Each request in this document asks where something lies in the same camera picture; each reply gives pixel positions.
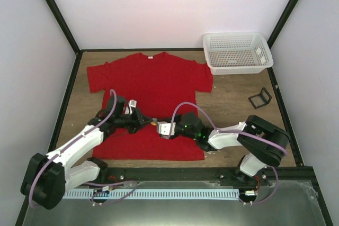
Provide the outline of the red t-shirt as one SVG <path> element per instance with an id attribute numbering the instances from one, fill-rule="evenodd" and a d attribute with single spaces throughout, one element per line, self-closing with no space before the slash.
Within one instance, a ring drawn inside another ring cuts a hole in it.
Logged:
<path id="1" fill-rule="evenodd" d="M 141 112 L 157 119 L 171 117 L 182 102 L 196 103 L 196 92 L 209 93 L 213 75 L 207 64 L 186 60 L 167 52 L 153 56 L 134 53 L 127 57 L 87 68 L 91 93 L 104 91 L 106 107 L 113 89 L 126 100 L 136 100 Z M 93 157 L 106 160 L 204 160 L 204 152 L 192 139 L 161 138 L 156 127 L 147 125 L 135 134 L 124 129 L 93 150 Z"/>

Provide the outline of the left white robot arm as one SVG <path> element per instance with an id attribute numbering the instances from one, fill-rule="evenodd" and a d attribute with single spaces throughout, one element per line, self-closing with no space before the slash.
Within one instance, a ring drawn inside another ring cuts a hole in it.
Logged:
<path id="1" fill-rule="evenodd" d="M 64 145 L 45 155 L 36 153 L 28 163 L 20 192 L 28 198 L 31 207 L 53 209 L 64 194 L 82 184 L 93 182 L 97 186 L 108 180 L 106 165 L 89 159 L 79 166 L 75 163 L 91 149 L 97 147 L 116 129 L 134 134 L 153 121 L 136 107 L 136 101 L 112 95 L 102 110 Z"/>

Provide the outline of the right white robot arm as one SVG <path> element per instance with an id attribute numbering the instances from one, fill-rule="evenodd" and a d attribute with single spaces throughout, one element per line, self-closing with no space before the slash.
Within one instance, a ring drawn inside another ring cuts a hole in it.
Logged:
<path id="1" fill-rule="evenodd" d="M 194 140 L 203 151 L 239 146 L 247 149 L 248 154 L 241 158 L 233 173 L 241 185 L 248 185 L 264 167 L 279 166 L 290 142 L 288 132 L 257 115 L 221 129 L 206 126 L 193 112 L 178 114 L 174 119 L 156 120 L 155 123 L 160 137 L 186 137 Z"/>

